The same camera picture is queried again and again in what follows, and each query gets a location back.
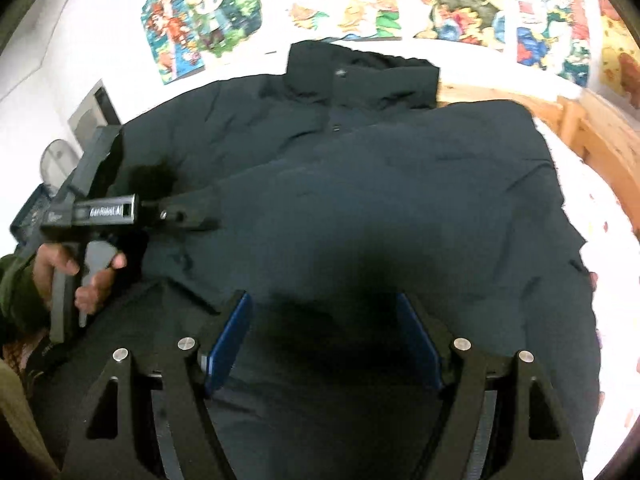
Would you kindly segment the person's left hand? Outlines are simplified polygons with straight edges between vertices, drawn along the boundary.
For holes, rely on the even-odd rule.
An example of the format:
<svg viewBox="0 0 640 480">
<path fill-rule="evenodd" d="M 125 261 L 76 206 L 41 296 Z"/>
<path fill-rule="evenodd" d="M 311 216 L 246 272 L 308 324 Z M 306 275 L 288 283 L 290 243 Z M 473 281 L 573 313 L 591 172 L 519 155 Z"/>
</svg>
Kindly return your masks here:
<svg viewBox="0 0 640 480">
<path fill-rule="evenodd" d="M 83 314 L 93 315 L 99 310 L 110 293 L 116 278 L 116 272 L 125 269 L 127 259 L 118 252 L 111 263 L 93 275 L 90 283 L 80 286 L 75 292 L 75 307 Z M 52 306 L 52 286 L 54 272 L 60 271 L 68 276 L 79 272 L 78 263 L 61 244 L 42 244 L 35 256 L 32 267 L 32 280 L 38 295 L 48 309 Z"/>
</svg>

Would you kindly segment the olive green sleeve forearm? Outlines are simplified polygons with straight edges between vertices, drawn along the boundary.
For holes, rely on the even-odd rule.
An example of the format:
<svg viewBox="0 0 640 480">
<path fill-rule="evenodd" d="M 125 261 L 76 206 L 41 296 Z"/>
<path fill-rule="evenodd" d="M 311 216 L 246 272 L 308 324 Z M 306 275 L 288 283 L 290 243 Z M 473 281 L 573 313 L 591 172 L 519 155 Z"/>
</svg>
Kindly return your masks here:
<svg viewBox="0 0 640 480">
<path fill-rule="evenodd" d="M 1 258 L 1 344 L 13 344 L 50 326 L 50 313 L 32 278 L 34 262 L 34 256 Z"/>
</svg>

